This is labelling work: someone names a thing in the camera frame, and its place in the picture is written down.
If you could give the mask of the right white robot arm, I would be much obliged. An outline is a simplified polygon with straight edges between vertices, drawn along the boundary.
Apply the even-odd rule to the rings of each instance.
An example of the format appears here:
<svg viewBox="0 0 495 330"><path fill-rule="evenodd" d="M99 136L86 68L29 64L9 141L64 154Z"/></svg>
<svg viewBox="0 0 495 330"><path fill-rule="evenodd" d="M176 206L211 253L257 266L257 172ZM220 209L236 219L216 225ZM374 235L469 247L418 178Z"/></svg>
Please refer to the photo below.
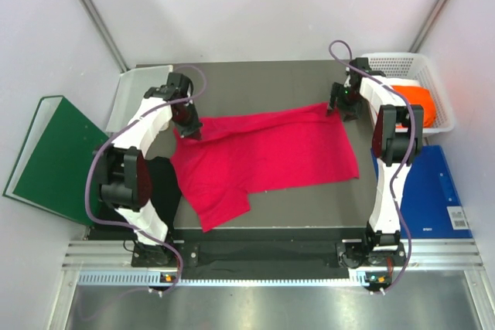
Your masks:
<svg viewBox="0 0 495 330"><path fill-rule="evenodd" d="M372 70L368 58L359 57L347 65L346 82L332 85L327 113L338 111L345 121L353 121L365 105L377 113L371 150L378 179L360 252L367 263L377 265L399 249L402 195L411 164L422 150L424 111L395 90L383 72Z"/></svg>

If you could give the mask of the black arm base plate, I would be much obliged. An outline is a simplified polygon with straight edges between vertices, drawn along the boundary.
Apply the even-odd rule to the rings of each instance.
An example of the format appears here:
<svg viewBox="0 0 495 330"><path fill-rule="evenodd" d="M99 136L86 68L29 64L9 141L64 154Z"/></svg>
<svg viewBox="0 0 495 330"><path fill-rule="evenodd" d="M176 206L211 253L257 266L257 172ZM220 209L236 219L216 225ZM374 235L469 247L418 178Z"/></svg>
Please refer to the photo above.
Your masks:
<svg viewBox="0 0 495 330"><path fill-rule="evenodd" d="M335 240L180 241L184 280L281 281L348 278L357 268L402 266L405 249L367 251Z"/></svg>

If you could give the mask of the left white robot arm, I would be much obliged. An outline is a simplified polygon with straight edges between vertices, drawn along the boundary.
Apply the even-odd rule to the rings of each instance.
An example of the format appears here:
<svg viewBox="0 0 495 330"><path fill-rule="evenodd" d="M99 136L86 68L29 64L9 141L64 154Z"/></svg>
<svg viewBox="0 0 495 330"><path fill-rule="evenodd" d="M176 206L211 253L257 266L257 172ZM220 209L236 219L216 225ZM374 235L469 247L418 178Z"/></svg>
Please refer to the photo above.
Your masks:
<svg viewBox="0 0 495 330"><path fill-rule="evenodd" d="M194 97L189 77L168 73L165 84L145 92L128 124L96 150L87 177L95 182L99 200L125 219L138 241L150 246L150 258L162 266L173 261L176 248L166 241L169 223L159 217L152 203L152 178L145 156L170 124L181 138L201 139Z"/></svg>

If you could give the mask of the pink red t-shirt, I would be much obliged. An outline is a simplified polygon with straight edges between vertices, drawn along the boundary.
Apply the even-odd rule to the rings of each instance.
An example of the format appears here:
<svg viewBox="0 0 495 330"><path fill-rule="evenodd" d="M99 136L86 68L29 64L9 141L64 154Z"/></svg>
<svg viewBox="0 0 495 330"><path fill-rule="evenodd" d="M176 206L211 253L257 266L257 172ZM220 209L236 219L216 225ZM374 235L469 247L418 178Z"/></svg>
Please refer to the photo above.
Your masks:
<svg viewBox="0 0 495 330"><path fill-rule="evenodd" d="M360 176L340 115L325 103L201 122L201 140L177 138L171 163L203 232L249 212L252 193Z"/></svg>

